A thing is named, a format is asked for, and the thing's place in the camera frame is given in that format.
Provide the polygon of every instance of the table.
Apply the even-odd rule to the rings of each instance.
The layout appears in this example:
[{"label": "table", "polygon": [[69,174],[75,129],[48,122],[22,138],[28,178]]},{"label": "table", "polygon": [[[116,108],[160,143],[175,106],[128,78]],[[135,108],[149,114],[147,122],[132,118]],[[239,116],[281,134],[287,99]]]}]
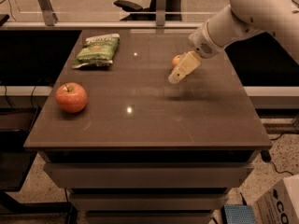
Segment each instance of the table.
[{"label": "table", "polygon": [[[24,147],[90,223],[208,223],[271,147],[225,54],[168,82],[190,32],[89,29],[74,46]],[[86,37],[111,33],[121,42],[108,69],[71,68]],[[75,115],[55,104],[68,81],[89,96]]]}]

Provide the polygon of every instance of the brown table top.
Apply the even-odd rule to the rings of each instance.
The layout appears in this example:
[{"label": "brown table top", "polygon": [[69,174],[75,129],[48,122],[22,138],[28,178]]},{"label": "brown table top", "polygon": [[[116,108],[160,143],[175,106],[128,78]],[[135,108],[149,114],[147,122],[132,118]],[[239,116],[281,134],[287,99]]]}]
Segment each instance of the brown table top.
[{"label": "brown table top", "polygon": [[[114,63],[73,70],[86,37],[119,33]],[[268,138],[226,55],[203,60],[179,84],[167,78],[174,56],[192,50],[184,30],[84,30],[45,103],[25,147],[54,149],[268,149]],[[78,82],[89,103],[66,114],[54,94]],[[132,107],[129,114],[127,107]]]}]

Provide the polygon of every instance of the desk drawer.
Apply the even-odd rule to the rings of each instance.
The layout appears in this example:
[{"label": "desk drawer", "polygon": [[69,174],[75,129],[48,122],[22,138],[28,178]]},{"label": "desk drawer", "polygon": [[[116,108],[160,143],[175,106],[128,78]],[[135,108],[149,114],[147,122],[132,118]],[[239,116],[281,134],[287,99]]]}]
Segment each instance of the desk drawer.
[{"label": "desk drawer", "polygon": [[251,164],[46,163],[45,172],[67,189],[197,189],[239,187]]},{"label": "desk drawer", "polygon": [[208,213],[87,213],[89,224],[207,224]]},{"label": "desk drawer", "polygon": [[80,211],[198,211],[221,209],[225,194],[71,194]]}]

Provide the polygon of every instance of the green chip bag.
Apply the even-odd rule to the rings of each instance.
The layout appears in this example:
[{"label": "green chip bag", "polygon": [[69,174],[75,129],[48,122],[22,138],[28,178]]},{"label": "green chip bag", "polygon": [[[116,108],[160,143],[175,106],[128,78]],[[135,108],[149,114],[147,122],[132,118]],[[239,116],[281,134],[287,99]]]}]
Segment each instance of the green chip bag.
[{"label": "green chip bag", "polygon": [[82,50],[78,53],[72,67],[109,66],[113,63],[115,51],[120,42],[119,34],[99,35],[86,38]]}]

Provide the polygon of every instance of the cardboard box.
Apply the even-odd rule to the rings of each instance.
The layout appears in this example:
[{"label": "cardboard box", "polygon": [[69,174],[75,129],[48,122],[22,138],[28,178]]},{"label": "cardboard box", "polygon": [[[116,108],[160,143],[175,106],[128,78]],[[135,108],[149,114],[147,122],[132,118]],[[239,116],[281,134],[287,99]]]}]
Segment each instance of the cardboard box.
[{"label": "cardboard box", "polygon": [[258,206],[263,224],[299,224],[299,175],[277,182],[258,200]]}]

